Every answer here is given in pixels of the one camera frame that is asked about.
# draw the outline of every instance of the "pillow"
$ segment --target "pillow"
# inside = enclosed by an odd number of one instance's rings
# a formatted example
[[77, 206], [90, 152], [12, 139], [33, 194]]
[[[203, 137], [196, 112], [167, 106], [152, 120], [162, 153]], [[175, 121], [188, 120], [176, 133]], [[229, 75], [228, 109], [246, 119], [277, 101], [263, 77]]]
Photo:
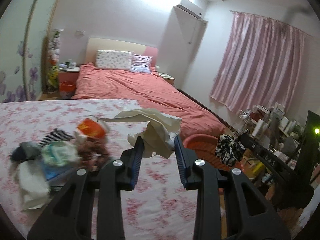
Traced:
[[132, 56], [132, 72], [151, 73], [150, 66], [152, 57], [133, 54]]
[[97, 55], [96, 55], [97, 68], [130, 70], [131, 64], [132, 64], [131, 52], [97, 49]]

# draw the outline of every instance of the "curtain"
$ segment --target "curtain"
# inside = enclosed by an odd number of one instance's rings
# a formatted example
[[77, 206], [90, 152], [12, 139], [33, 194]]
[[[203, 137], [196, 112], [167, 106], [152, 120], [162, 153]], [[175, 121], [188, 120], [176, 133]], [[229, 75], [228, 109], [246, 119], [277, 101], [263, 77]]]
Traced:
[[276, 20], [234, 13], [211, 97], [237, 113], [253, 105], [289, 107], [301, 69], [305, 34]]

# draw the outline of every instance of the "curtain rod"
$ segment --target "curtain rod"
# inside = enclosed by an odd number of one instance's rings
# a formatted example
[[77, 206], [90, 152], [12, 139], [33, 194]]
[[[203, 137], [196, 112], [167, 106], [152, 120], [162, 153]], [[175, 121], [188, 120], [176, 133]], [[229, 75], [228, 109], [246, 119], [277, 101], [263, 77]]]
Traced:
[[310, 35], [310, 34], [308, 34], [308, 33], [304, 32], [303, 30], [298, 29], [297, 27], [294, 27], [294, 26], [292, 26], [292, 25], [290, 25], [290, 24], [287, 24], [287, 23], [284, 23], [284, 22], [282, 22], [282, 21], [279, 21], [279, 20], [273, 19], [273, 18], [271, 18], [271, 17], [266, 17], [266, 16], [263, 16], [263, 15], [258, 15], [258, 14], [254, 14], [254, 13], [246, 13], [246, 12], [232, 11], [232, 10], [230, 10], [230, 12], [232, 12], [232, 13], [234, 13], [234, 12], [236, 12], [236, 13], [244, 13], [244, 14], [249, 14], [249, 15], [254, 15], [254, 16], [259, 16], [259, 17], [268, 18], [268, 19], [274, 20], [274, 21], [276, 21], [276, 22], [279, 22], [279, 23], [282, 23], [282, 24], [288, 25], [288, 26], [290, 26], [290, 27], [296, 28], [297, 30], [299, 30], [299, 31], [303, 32], [305, 35], [307, 35], [307, 36], [309, 36], [309, 37], [311, 37], [311, 38], [314, 38], [312, 35]]

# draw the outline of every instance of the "crumpled white cloth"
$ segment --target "crumpled white cloth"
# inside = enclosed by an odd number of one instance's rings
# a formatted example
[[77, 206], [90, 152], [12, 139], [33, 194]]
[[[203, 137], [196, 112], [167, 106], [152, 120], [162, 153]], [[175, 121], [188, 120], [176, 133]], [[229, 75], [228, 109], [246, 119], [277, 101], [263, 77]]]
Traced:
[[100, 118], [105, 122], [149, 122], [147, 129], [135, 135], [128, 134], [129, 143], [134, 146], [137, 137], [144, 142], [143, 157], [152, 157], [152, 153], [168, 159], [174, 152], [174, 138], [180, 134], [182, 118], [164, 114], [153, 108], [122, 111], [114, 118]]
[[38, 160], [20, 163], [15, 178], [22, 194], [22, 210], [41, 208], [47, 203], [50, 186]]

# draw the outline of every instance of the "white and red floral fabric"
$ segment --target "white and red floral fabric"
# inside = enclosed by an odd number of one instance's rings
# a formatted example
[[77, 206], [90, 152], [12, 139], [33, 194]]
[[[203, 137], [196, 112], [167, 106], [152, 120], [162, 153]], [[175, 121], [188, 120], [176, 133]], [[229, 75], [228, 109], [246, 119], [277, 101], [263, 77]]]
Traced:
[[[135, 100], [57, 100], [0, 104], [0, 204], [27, 236], [42, 209], [21, 211], [18, 184], [13, 179], [9, 155], [19, 143], [39, 142], [58, 127], [73, 134], [88, 115], [114, 117], [122, 110], [141, 108]], [[146, 123], [109, 123], [106, 148], [119, 158], [130, 149], [128, 134], [145, 129]], [[143, 159], [138, 183], [132, 192], [121, 192], [124, 232], [128, 240], [188, 240], [193, 237], [196, 191], [186, 191], [179, 177], [175, 155]], [[92, 218], [95, 239], [96, 206]]]

